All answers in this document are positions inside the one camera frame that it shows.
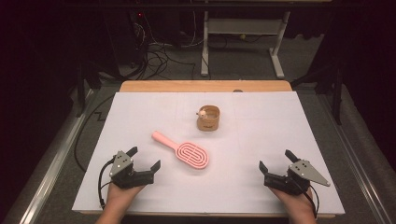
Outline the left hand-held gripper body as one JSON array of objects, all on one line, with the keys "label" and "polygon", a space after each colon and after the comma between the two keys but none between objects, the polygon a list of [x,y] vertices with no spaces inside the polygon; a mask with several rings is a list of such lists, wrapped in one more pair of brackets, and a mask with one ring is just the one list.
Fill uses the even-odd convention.
[{"label": "left hand-held gripper body", "polygon": [[146,186],[154,183],[154,174],[149,170],[136,171],[133,157],[126,152],[119,151],[112,159],[112,167],[109,172],[111,181],[121,189]]}]

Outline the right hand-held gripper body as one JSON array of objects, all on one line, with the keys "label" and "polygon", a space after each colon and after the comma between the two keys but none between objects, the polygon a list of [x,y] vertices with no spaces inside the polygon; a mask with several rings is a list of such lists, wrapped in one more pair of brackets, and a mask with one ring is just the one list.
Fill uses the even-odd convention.
[{"label": "right hand-held gripper body", "polygon": [[286,175],[275,175],[269,171],[264,175],[264,185],[279,189],[289,195],[300,195],[307,192],[311,182],[325,187],[331,183],[309,162],[299,160],[288,167]]}]

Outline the pink hairbrush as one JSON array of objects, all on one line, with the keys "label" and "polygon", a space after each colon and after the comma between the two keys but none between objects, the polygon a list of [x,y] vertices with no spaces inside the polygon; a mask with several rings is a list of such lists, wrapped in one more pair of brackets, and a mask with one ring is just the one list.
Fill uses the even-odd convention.
[{"label": "pink hairbrush", "polygon": [[151,137],[155,141],[172,148],[179,160],[195,169],[204,169],[209,164],[209,156],[206,150],[194,143],[183,142],[178,144],[158,131],[155,131]]}]

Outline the person's left hand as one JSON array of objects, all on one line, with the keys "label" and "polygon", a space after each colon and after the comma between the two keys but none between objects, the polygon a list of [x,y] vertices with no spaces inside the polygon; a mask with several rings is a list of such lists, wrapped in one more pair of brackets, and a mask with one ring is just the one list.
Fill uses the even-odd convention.
[{"label": "person's left hand", "polygon": [[144,186],[121,189],[111,183],[107,190],[106,207],[127,209]]}]

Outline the person's right hand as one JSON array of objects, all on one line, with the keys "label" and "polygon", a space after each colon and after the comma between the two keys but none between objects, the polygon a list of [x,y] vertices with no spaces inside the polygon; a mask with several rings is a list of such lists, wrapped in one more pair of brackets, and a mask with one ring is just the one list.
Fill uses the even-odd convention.
[{"label": "person's right hand", "polygon": [[313,211],[312,203],[303,194],[289,195],[279,189],[270,188],[270,190],[283,203],[283,206],[289,215],[293,213],[300,215],[302,213]]}]

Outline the round wooden cup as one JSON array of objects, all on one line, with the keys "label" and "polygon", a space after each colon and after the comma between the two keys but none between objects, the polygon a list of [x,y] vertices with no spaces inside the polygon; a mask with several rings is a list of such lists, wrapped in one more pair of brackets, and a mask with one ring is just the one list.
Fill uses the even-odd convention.
[{"label": "round wooden cup", "polygon": [[[198,116],[200,110],[205,110],[207,112],[208,118],[201,119]],[[214,132],[219,127],[219,117],[220,111],[215,105],[204,105],[196,113],[197,118],[197,128],[203,132]]]}]

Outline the black stand leg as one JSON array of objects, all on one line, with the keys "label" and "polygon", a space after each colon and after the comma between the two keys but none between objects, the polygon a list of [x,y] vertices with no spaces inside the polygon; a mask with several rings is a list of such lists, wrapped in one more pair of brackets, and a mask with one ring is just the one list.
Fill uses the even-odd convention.
[{"label": "black stand leg", "polygon": [[303,83],[316,82],[314,88],[316,94],[332,95],[331,112],[332,117],[338,125],[341,125],[340,110],[342,102],[343,74],[340,63],[329,63],[316,71],[310,71],[306,75],[293,80],[290,85],[295,88]]},{"label": "black stand leg", "polygon": [[113,72],[104,68],[90,60],[80,60],[77,68],[77,99],[78,112],[77,117],[80,118],[86,108],[87,92],[85,91],[85,84],[88,84],[91,89],[99,90],[102,86],[100,75],[105,73],[116,80],[124,80],[124,77],[119,72]]}]

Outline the white metal stand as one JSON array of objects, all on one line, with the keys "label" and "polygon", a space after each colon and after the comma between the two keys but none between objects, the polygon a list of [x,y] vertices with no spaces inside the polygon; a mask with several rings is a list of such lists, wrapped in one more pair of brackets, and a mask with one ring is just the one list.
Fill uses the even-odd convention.
[{"label": "white metal stand", "polygon": [[278,58],[290,12],[284,12],[282,19],[253,20],[253,19],[210,19],[208,12],[204,16],[203,50],[201,57],[201,75],[209,75],[208,37],[210,35],[275,35],[276,43],[268,49],[276,77],[284,79],[285,75]]}]

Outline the grey metal floor rail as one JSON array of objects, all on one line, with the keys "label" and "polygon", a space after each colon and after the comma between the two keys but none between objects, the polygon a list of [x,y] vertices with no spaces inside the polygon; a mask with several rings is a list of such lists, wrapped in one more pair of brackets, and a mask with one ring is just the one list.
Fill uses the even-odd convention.
[{"label": "grey metal floor rail", "polygon": [[91,107],[96,95],[97,91],[89,89],[83,94],[85,107],[79,109],[78,104],[73,105],[71,113],[49,146],[48,152],[51,153],[51,157],[47,160],[48,167],[43,170],[43,175],[39,178],[39,185],[35,188],[35,193],[18,224],[35,224],[55,186],[67,156],[75,144],[78,132],[87,118],[87,110]]},{"label": "grey metal floor rail", "polygon": [[342,148],[346,154],[346,160],[349,167],[354,174],[361,192],[368,203],[370,209],[378,224],[396,224],[392,221],[385,205],[380,200],[378,190],[375,188],[374,183],[370,179],[367,173],[367,167],[359,160],[358,154],[355,152],[355,148],[351,145],[347,138],[346,133],[341,124],[338,124],[333,117],[331,105],[325,95],[319,95],[318,100],[321,106],[324,108],[327,117],[330,119],[332,126],[334,127],[338,138],[342,142]]}]

